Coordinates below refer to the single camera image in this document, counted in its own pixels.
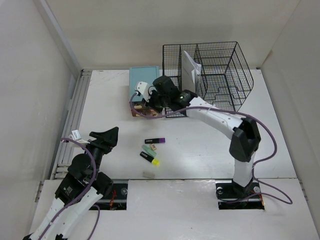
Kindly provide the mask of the teal mini drawer chest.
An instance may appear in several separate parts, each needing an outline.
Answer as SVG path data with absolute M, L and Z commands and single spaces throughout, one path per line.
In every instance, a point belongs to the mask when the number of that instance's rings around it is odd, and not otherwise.
M 153 81 L 159 77 L 160 70 L 158 66 L 131 67 L 129 69 L 129 100 L 137 93 L 131 100 L 133 107 L 137 112 L 151 117 L 156 117 L 158 115 L 155 110 L 147 106 L 147 102 L 137 91 L 135 91 L 135 86 L 138 82 L 146 82 L 151 85 L 150 90 L 153 88 L 155 89 Z

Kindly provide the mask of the white spiral notebook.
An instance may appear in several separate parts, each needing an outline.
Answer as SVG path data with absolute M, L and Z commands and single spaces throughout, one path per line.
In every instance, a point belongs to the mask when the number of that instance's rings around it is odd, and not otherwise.
M 196 63 L 186 52 L 181 53 L 181 87 L 182 90 L 189 90 L 197 93 L 201 80 L 202 65 Z

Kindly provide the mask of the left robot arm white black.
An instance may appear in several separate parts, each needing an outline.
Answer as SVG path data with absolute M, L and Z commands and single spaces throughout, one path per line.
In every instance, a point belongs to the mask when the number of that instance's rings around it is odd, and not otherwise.
M 54 193 L 52 204 L 38 228 L 24 237 L 26 240 L 67 240 L 73 229 L 95 203 L 111 195 L 113 180 L 100 171 L 104 155 L 118 143 L 119 128 L 104 132 L 92 131 L 89 140 L 83 140 L 78 130 L 63 143 L 72 143 L 84 152 L 76 155 L 67 168 L 67 174 Z

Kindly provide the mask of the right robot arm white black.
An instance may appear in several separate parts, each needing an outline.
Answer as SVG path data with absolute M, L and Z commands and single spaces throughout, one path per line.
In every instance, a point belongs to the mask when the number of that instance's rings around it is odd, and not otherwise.
M 147 105 L 158 113 L 163 108 L 181 111 L 184 116 L 199 120 L 224 134 L 229 140 L 229 153 L 234 158 L 232 193 L 245 197 L 253 182 L 253 159 L 261 135 L 252 117 L 237 117 L 224 113 L 190 90 L 180 91 L 171 78 L 161 76 L 142 91 Z

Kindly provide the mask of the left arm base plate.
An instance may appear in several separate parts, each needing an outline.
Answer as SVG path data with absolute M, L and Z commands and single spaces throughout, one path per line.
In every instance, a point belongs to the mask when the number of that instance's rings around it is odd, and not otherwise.
M 127 209 L 128 181 L 116 181 L 108 196 L 98 200 L 95 205 L 105 211 L 125 211 Z

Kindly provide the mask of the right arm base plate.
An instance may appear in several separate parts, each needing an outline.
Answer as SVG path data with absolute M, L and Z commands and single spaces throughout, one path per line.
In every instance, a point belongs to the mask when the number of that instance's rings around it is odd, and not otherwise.
M 255 181 L 245 192 L 236 190 L 231 180 L 217 181 L 215 187 L 219 210 L 265 209 L 263 198 L 260 195 L 260 184 Z

